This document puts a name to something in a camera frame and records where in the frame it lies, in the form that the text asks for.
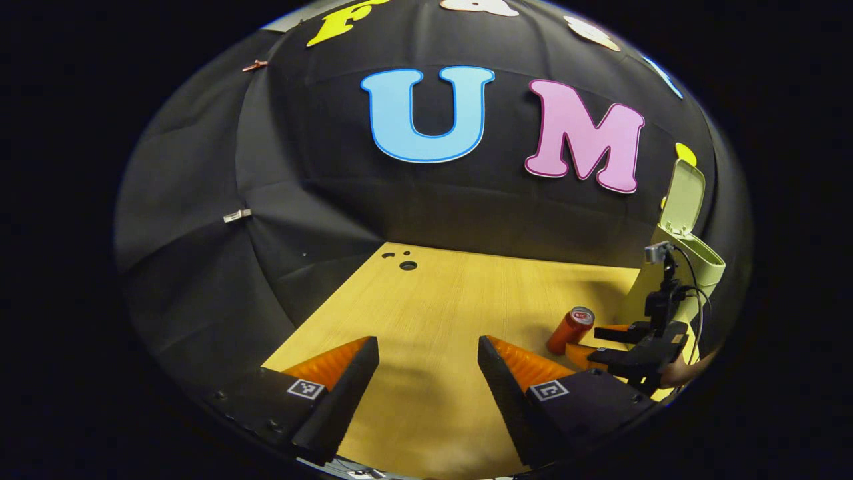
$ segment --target pink letter m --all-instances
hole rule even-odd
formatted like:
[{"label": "pink letter m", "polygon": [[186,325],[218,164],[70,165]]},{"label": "pink letter m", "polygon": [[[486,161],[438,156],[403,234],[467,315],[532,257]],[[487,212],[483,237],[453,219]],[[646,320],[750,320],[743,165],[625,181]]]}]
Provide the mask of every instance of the pink letter m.
[{"label": "pink letter m", "polygon": [[525,162],[527,171],[541,177],[564,177],[563,140],[569,143],[577,177],[585,180],[610,150],[607,165],[595,178],[606,189],[622,193],[637,190],[634,178],[642,115],[614,103],[598,126],[592,121],[575,89],[551,80],[533,80],[531,90],[542,98],[539,149]]}]

